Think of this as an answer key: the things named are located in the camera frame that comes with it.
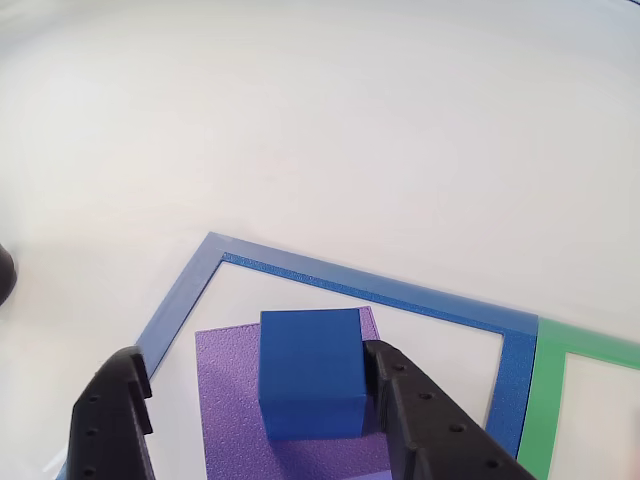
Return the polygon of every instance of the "screw hole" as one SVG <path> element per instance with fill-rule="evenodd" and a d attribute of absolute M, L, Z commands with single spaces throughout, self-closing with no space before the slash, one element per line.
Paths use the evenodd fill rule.
<path fill-rule="evenodd" d="M 454 423 L 453 425 L 449 425 L 449 431 L 453 433 L 464 432 L 466 429 L 466 425 L 463 425 L 461 423 Z"/>

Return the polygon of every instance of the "green tape border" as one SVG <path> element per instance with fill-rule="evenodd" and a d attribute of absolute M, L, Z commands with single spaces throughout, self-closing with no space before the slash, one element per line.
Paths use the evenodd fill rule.
<path fill-rule="evenodd" d="M 547 480 L 556 440 L 567 353 L 640 370 L 640 345 L 540 318 L 518 461 Z"/>

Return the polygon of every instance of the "purple foam pad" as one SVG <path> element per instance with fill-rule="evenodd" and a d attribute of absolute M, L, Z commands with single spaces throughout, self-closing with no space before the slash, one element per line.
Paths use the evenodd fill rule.
<path fill-rule="evenodd" d="M 372 473 L 371 475 L 351 478 L 350 480 L 393 480 L 393 478 L 391 478 L 391 470 L 387 470 L 386 472 Z"/>
<path fill-rule="evenodd" d="M 380 338 L 369 307 L 362 338 Z M 207 478 L 344 480 L 389 469 L 383 434 L 269 442 L 258 404 L 260 325 L 196 333 Z"/>

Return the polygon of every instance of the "rectangular outline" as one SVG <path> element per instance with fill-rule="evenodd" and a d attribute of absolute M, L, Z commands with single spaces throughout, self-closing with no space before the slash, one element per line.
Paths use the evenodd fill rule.
<path fill-rule="evenodd" d="M 546 480 L 556 441 L 567 353 L 640 370 L 640 345 L 546 318 L 540 319 L 518 461 Z"/>
<path fill-rule="evenodd" d="M 533 372 L 537 315 L 217 233 L 205 237 L 136 342 L 149 377 L 222 262 L 502 335 L 502 356 L 486 430 L 507 452 L 517 455 Z M 64 479 L 65 467 L 57 480 Z"/>

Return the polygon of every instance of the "blue cube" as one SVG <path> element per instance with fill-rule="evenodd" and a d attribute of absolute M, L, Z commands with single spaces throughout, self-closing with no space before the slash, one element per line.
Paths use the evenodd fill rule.
<path fill-rule="evenodd" d="M 360 312 L 262 312 L 258 397 L 269 440 L 362 435 Z"/>

